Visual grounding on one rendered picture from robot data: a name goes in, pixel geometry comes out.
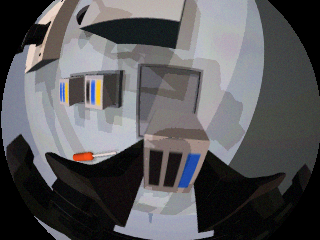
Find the black flat panel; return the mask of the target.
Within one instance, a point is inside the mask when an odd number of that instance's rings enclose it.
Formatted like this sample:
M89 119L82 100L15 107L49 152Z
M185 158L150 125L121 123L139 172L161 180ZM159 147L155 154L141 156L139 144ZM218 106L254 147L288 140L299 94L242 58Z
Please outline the black flat panel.
M311 60L291 24L268 0L255 0L264 35L264 69L251 124L228 167L244 177L287 173L281 196L320 144L320 95Z

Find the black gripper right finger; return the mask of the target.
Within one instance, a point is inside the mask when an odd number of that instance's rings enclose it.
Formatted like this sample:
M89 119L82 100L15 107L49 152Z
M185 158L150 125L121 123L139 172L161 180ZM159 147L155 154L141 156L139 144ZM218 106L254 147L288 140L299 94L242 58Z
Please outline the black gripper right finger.
M215 231L215 225L235 215L249 201L279 187L285 175L287 173L280 172L265 177L244 177L208 151L193 183L197 231Z

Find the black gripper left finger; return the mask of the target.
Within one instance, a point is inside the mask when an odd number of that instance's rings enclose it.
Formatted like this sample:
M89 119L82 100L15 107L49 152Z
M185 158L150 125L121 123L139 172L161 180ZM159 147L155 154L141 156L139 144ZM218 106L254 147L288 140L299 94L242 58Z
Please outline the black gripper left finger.
M144 177L143 139L97 164L79 163L53 152L45 153L45 160L56 177L96 200L116 225L125 227Z

